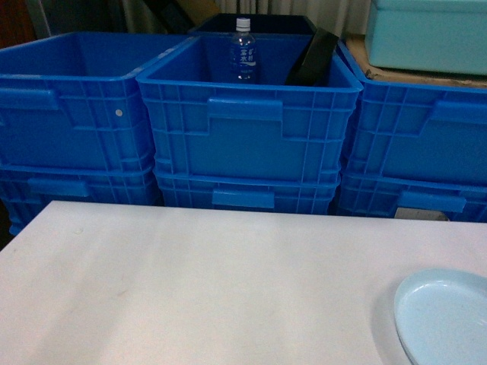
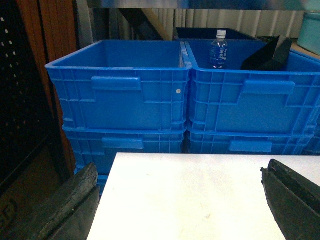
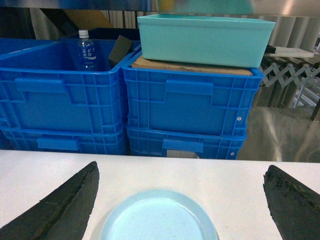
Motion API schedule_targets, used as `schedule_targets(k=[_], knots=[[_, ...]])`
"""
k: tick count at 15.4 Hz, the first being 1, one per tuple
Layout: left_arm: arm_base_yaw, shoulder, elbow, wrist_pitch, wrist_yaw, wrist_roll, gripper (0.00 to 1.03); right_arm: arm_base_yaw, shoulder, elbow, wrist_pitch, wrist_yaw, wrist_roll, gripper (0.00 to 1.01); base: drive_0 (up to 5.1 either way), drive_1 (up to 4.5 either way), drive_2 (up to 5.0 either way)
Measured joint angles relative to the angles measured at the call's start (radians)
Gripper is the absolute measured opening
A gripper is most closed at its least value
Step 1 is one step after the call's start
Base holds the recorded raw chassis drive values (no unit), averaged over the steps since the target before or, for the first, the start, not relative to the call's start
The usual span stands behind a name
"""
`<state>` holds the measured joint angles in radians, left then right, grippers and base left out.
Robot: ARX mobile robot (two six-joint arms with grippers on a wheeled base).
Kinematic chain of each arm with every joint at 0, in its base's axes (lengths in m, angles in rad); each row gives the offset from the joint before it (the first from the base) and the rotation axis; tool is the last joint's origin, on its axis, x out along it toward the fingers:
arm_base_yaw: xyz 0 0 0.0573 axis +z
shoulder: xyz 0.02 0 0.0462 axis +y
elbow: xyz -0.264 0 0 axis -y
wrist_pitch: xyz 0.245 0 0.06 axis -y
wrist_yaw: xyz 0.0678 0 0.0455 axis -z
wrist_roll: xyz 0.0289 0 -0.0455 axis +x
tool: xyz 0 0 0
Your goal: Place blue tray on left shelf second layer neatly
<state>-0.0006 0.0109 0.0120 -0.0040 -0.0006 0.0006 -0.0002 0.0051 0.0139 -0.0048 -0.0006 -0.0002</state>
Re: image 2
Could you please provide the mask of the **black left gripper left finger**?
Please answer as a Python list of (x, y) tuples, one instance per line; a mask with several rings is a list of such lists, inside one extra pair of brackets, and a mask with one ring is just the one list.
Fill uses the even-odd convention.
[(100, 201), (98, 172), (89, 163), (9, 230), (2, 240), (86, 240)]

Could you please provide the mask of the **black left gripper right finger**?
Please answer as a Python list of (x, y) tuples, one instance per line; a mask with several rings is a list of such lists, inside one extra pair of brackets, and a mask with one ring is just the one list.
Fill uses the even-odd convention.
[(270, 211), (286, 240), (320, 238), (320, 187), (276, 159), (261, 168)]

